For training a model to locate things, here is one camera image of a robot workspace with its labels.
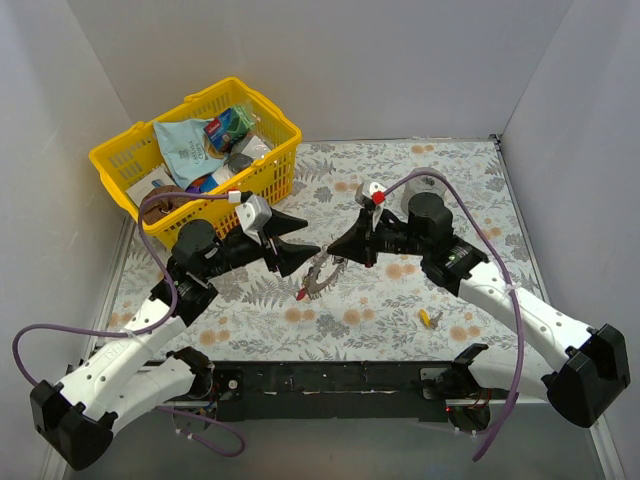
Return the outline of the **yellow headed key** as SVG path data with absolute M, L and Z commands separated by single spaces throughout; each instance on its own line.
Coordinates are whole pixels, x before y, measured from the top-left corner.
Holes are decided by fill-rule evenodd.
M 442 311 L 439 311 L 434 315 L 431 315 L 424 309 L 420 309 L 418 312 L 420 323 L 429 330 L 435 330 L 438 327 L 439 321 L 442 319 L 442 316 Z

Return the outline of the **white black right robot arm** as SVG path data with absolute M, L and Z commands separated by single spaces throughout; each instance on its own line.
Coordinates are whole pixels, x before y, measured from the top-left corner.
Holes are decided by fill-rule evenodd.
M 631 382 L 626 341 L 610 324 L 575 320 L 508 281 L 496 262 L 455 234 L 453 214 L 434 193 L 409 202 L 407 221 L 385 209 L 385 195 L 359 193 L 353 226 L 328 248 L 366 267 L 379 254 L 414 255 L 435 285 L 475 305 L 513 331 L 541 356 L 524 365 L 518 388 L 547 400 L 566 420 L 591 427 Z

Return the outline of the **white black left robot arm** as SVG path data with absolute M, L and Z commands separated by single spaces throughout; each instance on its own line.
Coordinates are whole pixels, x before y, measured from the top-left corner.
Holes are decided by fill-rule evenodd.
M 218 292 L 212 279 L 261 260 L 286 277 L 319 252 L 314 245 L 283 241 L 307 227 L 296 218 L 250 202 L 236 208 L 239 225 L 218 237 L 204 219 L 186 223 L 166 264 L 170 279 L 158 283 L 139 310 L 82 366 L 30 392 L 36 431 L 74 470 L 96 462 L 116 433 L 174 397 L 208 396 L 213 366 L 191 347 L 176 351 L 147 373 L 141 367 L 190 326 Z

